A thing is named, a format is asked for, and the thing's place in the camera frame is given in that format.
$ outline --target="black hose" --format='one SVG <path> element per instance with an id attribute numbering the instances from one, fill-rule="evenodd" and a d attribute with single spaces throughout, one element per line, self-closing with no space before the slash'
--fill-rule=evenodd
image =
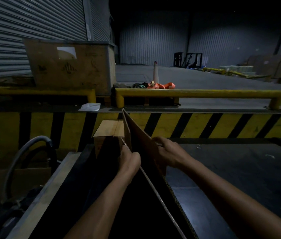
<path id="1" fill-rule="evenodd" d="M 45 141 L 48 149 L 48 156 L 51 159 L 49 162 L 49 166 L 51 167 L 51 173 L 53 173 L 56 170 L 57 165 L 57 158 L 56 158 L 56 152 L 53 148 L 52 140 L 46 136 L 37 136 L 35 138 L 32 138 L 30 141 L 28 141 L 25 145 L 20 148 L 20 150 L 16 153 L 14 156 L 14 159 L 8 169 L 7 175 L 4 180 L 3 184 L 3 202 L 6 202 L 11 197 L 11 182 L 12 182 L 12 176 L 13 171 L 16 167 L 17 162 L 19 161 L 20 157 L 35 143 L 39 141 Z"/>

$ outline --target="white paper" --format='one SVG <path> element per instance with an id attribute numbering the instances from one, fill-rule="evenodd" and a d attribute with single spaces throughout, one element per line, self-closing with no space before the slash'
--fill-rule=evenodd
<path id="1" fill-rule="evenodd" d="M 56 47 L 59 53 L 59 59 L 72 60 L 76 59 L 76 52 L 74 47 Z"/>
<path id="2" fill-rule="evenodd" d="M 82 112 L 97 112 L 100 109 L 100 103 L 86 103 L 81 106 L 79 111 Z"/>

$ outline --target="metal roller door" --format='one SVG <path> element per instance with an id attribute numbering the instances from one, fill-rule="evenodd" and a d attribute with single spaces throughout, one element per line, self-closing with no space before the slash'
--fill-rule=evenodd
<path id="1" fill-rule="evenodd" d="M 111 41 L 108 0 L 90 0 L 94 41 Z"/>
<path id="2" fill-rule="evenodd" d="M 22 38 L 87 40 L 82 0 L 0 0 L 0 77 L 31 74 Z"/>

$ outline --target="yellow guardrail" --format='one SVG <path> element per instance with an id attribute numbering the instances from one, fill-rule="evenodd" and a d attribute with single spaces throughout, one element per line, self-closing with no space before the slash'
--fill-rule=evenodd
<path id="1" fill-rule="evenodd" d="M 202 69 L 203 72 L 206 72 L 206 71 L 217 71 L 217 72 L 221 72 L 221 74 L 225 74 L 226 73 L 226 70 L 225 69 L 215 69 L 215 68 L 203 68 Z"/>
<path id="2" fill-rule="evenodd" d="M 173 98 L 242 98 L 271 99 L 268 106 L 279 110 L 281 90 L 207 90 L 207 89 L 132 89 L 116 88 L 116 105 L 125 106 L 124 97 L 173 97 Z"/>
<path id="3" fill-rule="evenodd" d="M 0 95 L 59 95 L 59 96 L 87 96 L 90 103 L 96 103 L 94 89 L 41 89 L 41 88 L 20 88 L 0 87 Z"/>

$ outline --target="forearm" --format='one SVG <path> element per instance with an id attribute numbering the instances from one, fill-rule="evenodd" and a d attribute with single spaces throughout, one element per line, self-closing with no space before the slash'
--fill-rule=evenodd
<path id="1" fill-rule="evenodd" d="M 202 163 L 187 157 L 179 168 L 201 188 L 239 238 L 281 238 L 281 218 Z"/>
<path id="2" fill-rule="evenodd" d="M 119 172 L 67 233 L 65 239 L 107 238 L 132 174 Z"/>

